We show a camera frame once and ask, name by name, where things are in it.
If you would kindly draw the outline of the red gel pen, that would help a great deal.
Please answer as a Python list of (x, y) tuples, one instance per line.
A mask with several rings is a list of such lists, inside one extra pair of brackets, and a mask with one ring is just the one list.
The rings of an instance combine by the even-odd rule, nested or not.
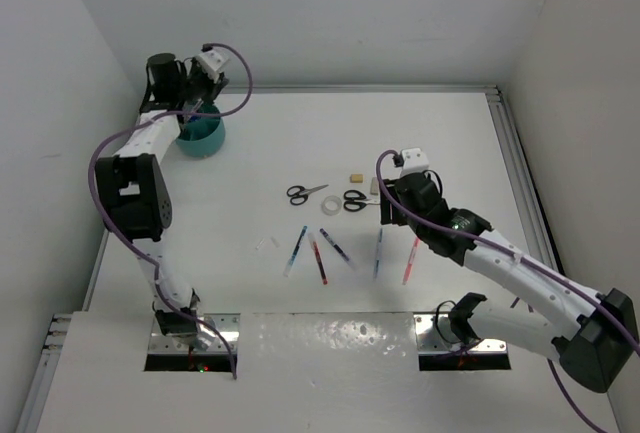
[(183, 119), (184, 124), (188, 124), (193, 118), (195, 118), (195, 113), (199, 112), (202, 104), (203, 100), (199, 99), (185, 109), (186, 114), (184, 115)]

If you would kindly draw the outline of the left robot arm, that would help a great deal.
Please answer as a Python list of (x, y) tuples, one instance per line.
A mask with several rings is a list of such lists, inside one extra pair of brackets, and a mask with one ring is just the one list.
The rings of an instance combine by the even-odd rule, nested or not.
[(226, 129), (216, 97), (227, 85), (227, 57), (217, 49), (184, 63), (172, 53), (148, 58), (147, 84), (139, 108), (140, 129), (114, 155), (96, 163), (97, 194), (108, 218), (137, 248), (153, 291), (160, 332), (175, 344), (205, 350), (212, 334), (196, 320), (195, 290), (164, 264), (163, 233), (173, 207), (160, 163), (172, 144), (192, 158), (217, 153)]

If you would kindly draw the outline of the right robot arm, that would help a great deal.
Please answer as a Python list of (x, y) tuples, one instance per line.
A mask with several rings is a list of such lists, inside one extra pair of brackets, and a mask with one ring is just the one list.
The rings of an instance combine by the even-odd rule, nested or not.
[(508, 315), (481, 293), (455, 303), (436, 328), (451, 342), (500, 338), (557, 362), (586, 389), (609, 390), (639, 344), (632, 299), (575, 283), (523, 253), (479, 215), (448, 206), (426, 173), (380, 183), (381, 221), (407, 225), (435, 254), (479, 273), (532, 307)]

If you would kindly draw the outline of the grey white eraser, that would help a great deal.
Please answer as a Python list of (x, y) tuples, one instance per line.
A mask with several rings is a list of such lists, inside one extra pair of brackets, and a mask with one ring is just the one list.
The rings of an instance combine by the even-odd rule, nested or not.
[(379, 181), (376, 178), (371, 180), (370, 193), (372, 195), (378, 195), (380, 193)]

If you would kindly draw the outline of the blue highlighter pen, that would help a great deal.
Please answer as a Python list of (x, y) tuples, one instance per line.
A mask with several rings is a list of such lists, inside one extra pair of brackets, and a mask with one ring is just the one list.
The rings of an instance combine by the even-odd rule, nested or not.
[(373, 264), (373, 280), (377, 280), (380, 271), (381, 265), (381, 257), (382, 257), (382, 248), (383, 248), (383, 238), (384, 238), (384, 229), (380, 227), (377, 235), (376, 246), (375, 246), (375, 257)]

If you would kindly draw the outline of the large black scissors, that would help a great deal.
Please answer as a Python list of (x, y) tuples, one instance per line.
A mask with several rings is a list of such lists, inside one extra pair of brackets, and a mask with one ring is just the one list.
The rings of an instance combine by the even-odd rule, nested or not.
[(343, 193), (343, 208), (345, 211), (356, 213), (368, 206), (379, 205), (380, 201), (369, 198), (364, 193), (356, 189), (350, 189)]

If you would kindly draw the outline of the pink highlighter pen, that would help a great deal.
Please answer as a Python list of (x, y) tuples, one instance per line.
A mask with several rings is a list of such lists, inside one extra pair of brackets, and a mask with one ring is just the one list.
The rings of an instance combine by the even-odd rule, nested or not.
[(408, 283), (408, 281), (410, 279), (419, 244), (420, 244), (420, 240), (416, 236), (414, 238), (414, 240), (413, 240), (412, 247), (411, 247), (411, 250), (410, 250), (410, 253), (409, 253), (409, 257), (408, 257), (408, 260), (407, 260), (407, 264), (406, 264), (406, 267), (405, 267), (405, 271), (404, 271), (404, 274), (403, 274), (402, 283), (401, 283), (403, 286), (407, 285), (407, 283)]

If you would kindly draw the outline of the teal divided pen holder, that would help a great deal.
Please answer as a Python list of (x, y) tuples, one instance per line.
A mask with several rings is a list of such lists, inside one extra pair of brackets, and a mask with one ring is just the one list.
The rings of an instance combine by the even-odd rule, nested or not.
[(201, 159), (220, 150), (226, 136), (222, 118), (191, 115), (180, 120), (180, 134), (175, 143), (185, 155)]

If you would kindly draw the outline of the clear tape roll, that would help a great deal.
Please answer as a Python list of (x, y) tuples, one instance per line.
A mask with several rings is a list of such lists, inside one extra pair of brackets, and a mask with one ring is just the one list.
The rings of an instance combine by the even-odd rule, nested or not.
[(329, 195), (321, 202), (321, 210), (325, 215), (335, 216), (342, 209), (342, 199), (336, 195)]

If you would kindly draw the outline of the purple capped pen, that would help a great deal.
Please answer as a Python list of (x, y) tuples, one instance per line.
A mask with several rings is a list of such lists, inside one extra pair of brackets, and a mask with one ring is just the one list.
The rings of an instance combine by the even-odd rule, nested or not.
[(324, 229), (319, 229), (322, 237), (329, 243), (329, 245), (336, 251), (341, 259), (352, 269), (356, 270), (357, 267), (352, 258), (345, 252), (345, 250), (331, 237), (331, 235)]

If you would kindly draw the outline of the red clear pen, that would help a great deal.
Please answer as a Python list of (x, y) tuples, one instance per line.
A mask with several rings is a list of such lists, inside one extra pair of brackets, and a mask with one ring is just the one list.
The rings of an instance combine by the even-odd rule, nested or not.
[(315, 238), (315, 236), (314, 236), (314, 234), (312, 232), (309, 232), (308, 238), (309, 238), (310, 246), (311, 246), (311, 249), (313, 251), (313, 254), (314, 254), (314, 257), (315, 257), (315, 261), (316, 261), (316, 264), (317, 264), (317, 267), (318, 267), (318, 270), (319, 270), (319, 274), (320, 274), (320, 277), (321, 277), (322, 284), (324, 286), (327, 286), (328, 285), (328, 278), (327, 278), (327, 275), (326, 275), (324, 264), (322, 262), (322, 257), (321, 257), (321, 254), (320, 254), (320, 250), (319, 250), (319, 246), (318, 246), (317, 240), (316, 240), (316, 238)]

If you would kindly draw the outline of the small black scissors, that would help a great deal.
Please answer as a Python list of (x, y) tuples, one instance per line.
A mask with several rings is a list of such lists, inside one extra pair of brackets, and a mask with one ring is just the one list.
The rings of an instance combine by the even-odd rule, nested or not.
[(289, 203), (293, 206), (300, 206), (304, 204), (309, 196), (313, 193), (321, 191), (328, 187), (328, 184), (323, 184), (311, 188), (306, 188), (302, 185), (293, 185), (286, 191), (286, 196), (289, 198)]

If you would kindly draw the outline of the teal capped pen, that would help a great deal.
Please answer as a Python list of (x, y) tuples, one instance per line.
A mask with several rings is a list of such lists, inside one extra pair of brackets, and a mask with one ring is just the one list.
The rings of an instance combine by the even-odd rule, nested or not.
[(295, 262), (295, 260), (296, 260), (296, 258), (298, 256), (298, 254), (299, 254), (303, 239), (304, 239), (304, 237), (305, 237), (305, 235), (307, 233), (307, 230), (308, 230), (308, 226), (304, 225), (302, 227), (302, 229), (301, 229), (301, 232), (300, 232), (297, 240), (296, 240), (296, 243), (294, 245), (293, 251), (292, 251), (292, 253), (291, 253), (291, 255), (290, 255), (290, 257), (287, 260), (287, 263), (285, 265), (285, 269), (283, 271), (283, 276), (284, 277), (289, 277), (289, 275), (290, 275), (290, 272), (291, 272), (291, 270), (293, 268), (294, 262)]

